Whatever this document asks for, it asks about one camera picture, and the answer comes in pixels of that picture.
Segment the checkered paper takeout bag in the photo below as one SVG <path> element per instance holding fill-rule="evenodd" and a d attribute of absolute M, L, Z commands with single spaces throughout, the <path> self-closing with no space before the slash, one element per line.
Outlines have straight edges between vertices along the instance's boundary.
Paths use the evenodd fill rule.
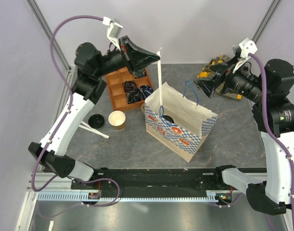
<path fill-rule="evenodd" d="M 162 84 L 164 115 L 173 118 L 174 124 L 159 116 L 159 90 L 145 100 L 146 131 L 162 144 L 190 162 L 200 149 L 218 114 L 191 101 L 166 82 Z"/>

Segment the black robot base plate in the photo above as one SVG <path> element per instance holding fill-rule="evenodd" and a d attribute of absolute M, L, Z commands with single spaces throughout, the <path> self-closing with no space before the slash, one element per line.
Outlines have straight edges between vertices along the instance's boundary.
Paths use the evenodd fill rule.
<path fill-rule="evenodd" d="M 114 197 L 117 187 L 120 187 L 121 198 L 134 197 L 198 197 L 204 196 L 208 186 L 211 189 L 230 188 L 219 179 L 219 174 L 214 168 L 153 168 L 153 169 L 97 169 L 92 176 L 93 180 L 108 178 L 95 183 L 82 183 L 75 181 L 71 189 L 78 190 L 100 190 L 102 197 Z"/>

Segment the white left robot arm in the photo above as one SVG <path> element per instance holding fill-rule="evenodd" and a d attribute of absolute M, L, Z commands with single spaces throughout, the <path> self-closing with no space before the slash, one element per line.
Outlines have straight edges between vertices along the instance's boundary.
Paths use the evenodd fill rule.
<path fill-rule="evenodd" d="M 118 49 L 105 55 L 89 42 L 79 45 L 75 58 L 77 79 L 70 89 L 66 106 L 46 136 L 28 147 L 41 165 L 60 178 L 82 180 L 87 189 L 98 185 L 94 169 L 67 156 L 66 151 L 83 118 L 98 102 L 106 87 L 102 77 L 124 67 L 130 72 L 138 71 L 160 60 L 158 54 L 138 47 L 127 36 L 118 39 L 118 43 Z"/>

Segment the cardboard cup carrier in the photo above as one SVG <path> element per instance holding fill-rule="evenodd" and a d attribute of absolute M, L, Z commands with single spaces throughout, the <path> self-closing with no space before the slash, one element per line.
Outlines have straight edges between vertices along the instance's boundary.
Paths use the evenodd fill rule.
<path fill-rule="evenodd" d="M 142 111 L 143 114 L 145 114 L 145 103 L 143 103 L 143 104 L 141 105 L 141 111 Z"/>

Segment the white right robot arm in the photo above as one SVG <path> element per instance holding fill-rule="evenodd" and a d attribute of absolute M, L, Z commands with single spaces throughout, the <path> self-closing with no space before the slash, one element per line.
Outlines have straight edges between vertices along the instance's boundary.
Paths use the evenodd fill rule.
<path fill-rule="evenodd" d="M 229 185 L 239 190 L 255 211 L 284 214 L 287 209 L 294 210 L 294 105 L 288 100 L 294 67 L 285 60 L 272 59 L 255 76 L 234 71 L 235 65 L 233 60 L 212 65 L 213 74 L 198 78 L 195 84 L 208 97 L 222 87 L 223 92 L 230 90 L 253 102 L 253 118 L 266 154 L 267 179 L 258 180 L 225 165 L 216 168 L 213 183 L 221 190 Z"/>

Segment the black plastic cup lid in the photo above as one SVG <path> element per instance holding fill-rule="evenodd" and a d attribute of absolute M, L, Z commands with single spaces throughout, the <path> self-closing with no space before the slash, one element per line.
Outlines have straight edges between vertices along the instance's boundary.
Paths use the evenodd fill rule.
<path fill-rule="evenodd" d="M 101 114 L 93 114 L 88 119 L 88 125 L 91 128 L 98 129 L 103 127 L 105 124 L 105 119 Z"/>

